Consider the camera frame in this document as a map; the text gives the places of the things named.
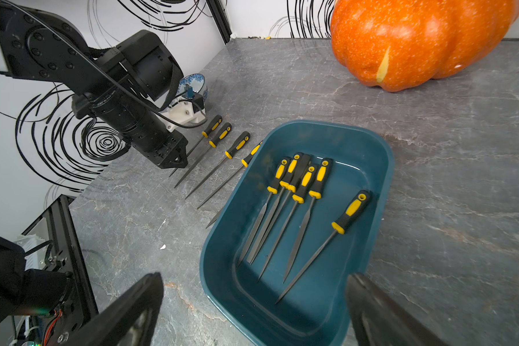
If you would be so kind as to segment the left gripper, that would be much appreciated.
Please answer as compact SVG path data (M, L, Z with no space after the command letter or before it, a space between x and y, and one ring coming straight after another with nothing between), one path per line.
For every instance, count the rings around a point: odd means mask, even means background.
M131 141L132 147L161 169L187 167L187 138L159 125L145 127Z

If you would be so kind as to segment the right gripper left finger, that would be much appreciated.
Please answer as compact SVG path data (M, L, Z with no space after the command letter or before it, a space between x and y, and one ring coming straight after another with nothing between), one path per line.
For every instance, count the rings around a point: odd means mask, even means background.
M161 274L146 274L106 310L72 334L66 344L150 345L163 297Z

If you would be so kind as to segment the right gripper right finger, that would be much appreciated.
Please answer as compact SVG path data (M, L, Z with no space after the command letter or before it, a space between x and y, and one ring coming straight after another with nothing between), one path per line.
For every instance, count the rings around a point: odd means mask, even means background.
M347 277L345 301L359 345L445 345L362 273Z

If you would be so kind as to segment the teal storage box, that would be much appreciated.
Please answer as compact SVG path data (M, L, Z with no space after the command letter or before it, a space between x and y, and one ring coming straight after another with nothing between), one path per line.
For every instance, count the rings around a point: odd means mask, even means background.
M294 154L308 166L330 160L320 198L268 191ZM393 171L390 145L365 128L291 121L271 131L204 244L207 297L256 345L340 345L345 281L367 268Z

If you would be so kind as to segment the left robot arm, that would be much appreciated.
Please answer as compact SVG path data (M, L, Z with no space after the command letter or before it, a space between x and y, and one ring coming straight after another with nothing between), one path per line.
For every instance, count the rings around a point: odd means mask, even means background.
M154 33L96 50L63 17L0 1L0 75L62 83L77 118L101 119L157 167L187 165L187 138L154 105L173 101L183 72Z

